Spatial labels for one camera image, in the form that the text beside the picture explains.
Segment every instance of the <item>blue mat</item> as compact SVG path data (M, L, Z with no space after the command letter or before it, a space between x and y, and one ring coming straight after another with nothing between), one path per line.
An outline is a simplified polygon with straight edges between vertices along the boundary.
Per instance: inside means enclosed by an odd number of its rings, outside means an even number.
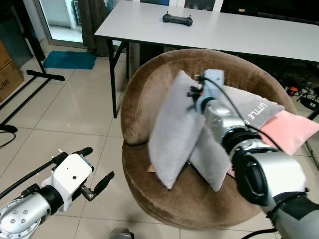
M92 70L96 56L89 52L51 51L44 60L45 68Z

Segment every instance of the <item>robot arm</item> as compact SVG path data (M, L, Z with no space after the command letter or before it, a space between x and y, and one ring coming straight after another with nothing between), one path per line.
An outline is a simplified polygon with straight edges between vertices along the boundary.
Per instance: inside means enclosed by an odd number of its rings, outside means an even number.
M0 238L28 239L49 216L58 210L68 210L72 201L80 194L92 201L114 177L111 172L92 191L84 185L94 170L84 158L92 152L92 148L85 148L70 155L59 151L61 154L52 159L56 166L52 169L51 176L42 182L42 188L34 184L24 190L19 198L0 209Z
M218 87L207 79L223 85L222 71L207 70L199 80L203 89L193 88L189 95L229 154L240 194L261 206L283 239L318 239L319 205L307 198L306 176L299 163L265 144L220 100Z

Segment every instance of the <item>round chair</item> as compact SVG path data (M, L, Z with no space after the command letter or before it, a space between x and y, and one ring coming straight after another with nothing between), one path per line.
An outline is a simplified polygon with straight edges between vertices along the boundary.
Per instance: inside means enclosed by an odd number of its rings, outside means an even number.
M232 226L261 211L238 193L236 182L228 175L221 189L214 192L191 166L186 165L169 191L155 173L147 172L151 164L150 133L177 73L183 70L194 78L206 69L223 69L226 85L260 95L296 113L287 93L271 75L226 53L204 49L170 51L137 70L122 102L126 180L133 197L146 213L163 223L192 230Z

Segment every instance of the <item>electrical cable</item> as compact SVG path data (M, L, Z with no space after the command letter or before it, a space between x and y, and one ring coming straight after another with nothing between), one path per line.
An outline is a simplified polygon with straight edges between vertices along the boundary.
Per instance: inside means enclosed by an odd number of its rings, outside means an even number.
M210 80L210 79L208 79L208 78L205 78L205 80L208 80L209 82L213 83L213 84L223 93L223 95L227 98L227 100L229 101L229 103L232 105L232 107L234 108L234 110L236 111L236 113L238 114L238 116L239 116L243 121L245 121L245 119L244 119L244 118L242 117L242 115L239 113L237 107L234 105L234 103L233 103L233 102L231 101L231 99L228 97L228 95L226 94L226 92L225 92L218 84L216 84L216 83L213 82L212 80ZM283 151L283 150L280 148L280 146L277 145L276 142L275 142L270 136L268 136L266 133L262 132L260 129L257 129L257 128L255 128L255 127L249 125L249 124L246 124L246 123L245 123L245 125L246 125L247 127L249 127L249 128L252 128L253 130L255 130L255 131L257 131L257 132L263 134L264 136L266 136L266 137L274 144L274 146L277 147L278 150Z
M265 229L265 230L259 230L259 231L255 231L253 233L250 233L248 234L247 236L241 238L241 239L248 239L248 238L252 238L256 235L259 235L259 234L265 234L265 233L275 233L277 232L278 230L276 228L271 228L271 229Z
M43 164L42 166L40 166L39 168L35 169L34 171L32 171L31 173L25 175L23 178L21 178L19 181L15 182L14 184L12 184L10 187L8 187L7 189L5 189L2 193L0 193L0 200L7 195L9 192L11 192L14 188L18 187L19 185L21 185L22 183L24 183L26 180L28 180L29 178L33 177L35 174L41 172L43 169L47 168L48 166L50 166L51 164L53 164L55 161L51 160L45 164Z
M0 133L11 133L11 134L13 134L13 138L10 139L7 143L4 143L3 145L0 145L0 149L4 148L6 145L8 145L12 141L14 141L14 139L16 138L16 135L13 132L3 131L3 132L0 132Z

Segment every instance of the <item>remote controller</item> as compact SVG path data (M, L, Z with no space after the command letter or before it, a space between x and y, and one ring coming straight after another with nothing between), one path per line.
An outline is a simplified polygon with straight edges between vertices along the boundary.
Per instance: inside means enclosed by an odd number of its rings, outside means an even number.
M188 17L172 16L168 12L163 16L163 22L173 22L186 26L191 26L193 24L193 20L190 18L190 15Z

